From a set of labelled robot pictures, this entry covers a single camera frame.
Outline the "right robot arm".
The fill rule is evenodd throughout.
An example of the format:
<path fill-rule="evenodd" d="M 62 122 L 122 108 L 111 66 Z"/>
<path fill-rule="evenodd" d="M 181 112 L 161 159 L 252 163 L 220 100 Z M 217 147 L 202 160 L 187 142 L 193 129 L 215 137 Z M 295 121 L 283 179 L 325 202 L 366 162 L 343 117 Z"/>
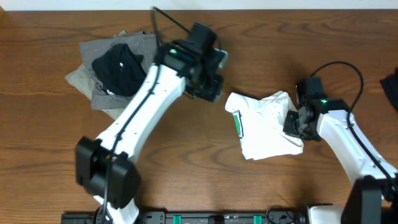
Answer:
<path fill-rule="evenodd" d="M 343 100 L 317 99 L 289 110 L 286 135 L 324 140 L 344 168 L 352 189 L 343 208 L 309 205 L 307 223 L 397 223 L 397 168 L 388 163 L 356 124 Z"/>

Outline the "white t-shirt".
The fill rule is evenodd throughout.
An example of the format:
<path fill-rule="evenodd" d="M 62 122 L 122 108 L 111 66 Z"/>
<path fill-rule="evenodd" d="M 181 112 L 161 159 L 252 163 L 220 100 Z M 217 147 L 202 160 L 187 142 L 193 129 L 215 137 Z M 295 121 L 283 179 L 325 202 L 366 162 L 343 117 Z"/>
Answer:
<path fill-rule="evenodd" d="M 287 112 L 296 112 L 288 93 L 278 91 L 261 100 L 231 93 L 224 108 L 233 115 L 245 159 L 303 153 L 303 141 L 283 132 Z"/>

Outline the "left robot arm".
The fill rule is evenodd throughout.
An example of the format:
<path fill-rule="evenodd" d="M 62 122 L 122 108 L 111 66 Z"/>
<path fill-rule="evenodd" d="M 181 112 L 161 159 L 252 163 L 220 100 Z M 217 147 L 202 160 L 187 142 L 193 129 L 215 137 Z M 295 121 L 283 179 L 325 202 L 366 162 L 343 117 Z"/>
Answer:
<path fill-rule="evenodd" d="M 185 91 L 215 102 L 228 61 L 225 50 L 175 40 L 157 49 L 140 89 L 119 117 L 96 139 L 82 137 L 75 148 L 76 181 L 101 205 L 94 223 L 134 223 L 141 184 L 136 168 L 141 149 L 163 114 Z"/>

